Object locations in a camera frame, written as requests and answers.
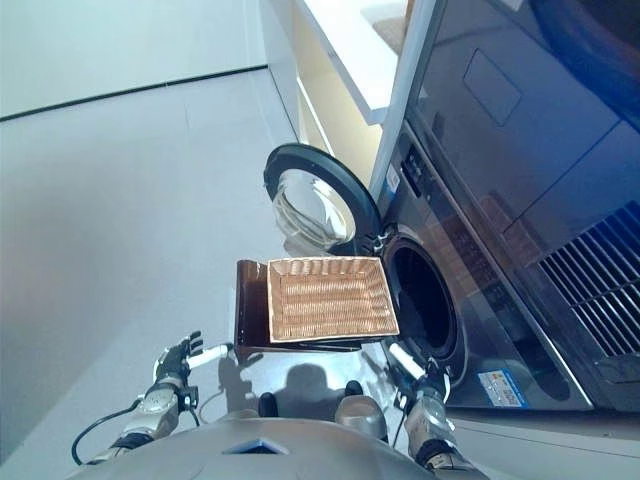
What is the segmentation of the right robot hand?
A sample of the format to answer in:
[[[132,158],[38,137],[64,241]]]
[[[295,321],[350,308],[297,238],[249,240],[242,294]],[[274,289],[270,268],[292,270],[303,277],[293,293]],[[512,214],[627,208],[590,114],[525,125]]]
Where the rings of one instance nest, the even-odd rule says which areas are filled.
[[[434,358],[430,357],[427,364],[421,366],[399,343],[391,343],[388,350],[406,377],[404,383],[413,397],[418,398],[419,392],[425,394],[431,389],[442,397],[443,403],[447,402],[451,391],[450,378]]]

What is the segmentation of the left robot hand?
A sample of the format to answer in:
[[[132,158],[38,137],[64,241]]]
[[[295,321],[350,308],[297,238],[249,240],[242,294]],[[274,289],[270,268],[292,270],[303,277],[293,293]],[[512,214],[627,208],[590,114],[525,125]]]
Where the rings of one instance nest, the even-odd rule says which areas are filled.
[[[186,385],[193,369],[227,356],[232,348],[230,343],[205,348],[202,332],[193,331],[162,352],[153,367],[153,382],[173,378]]]

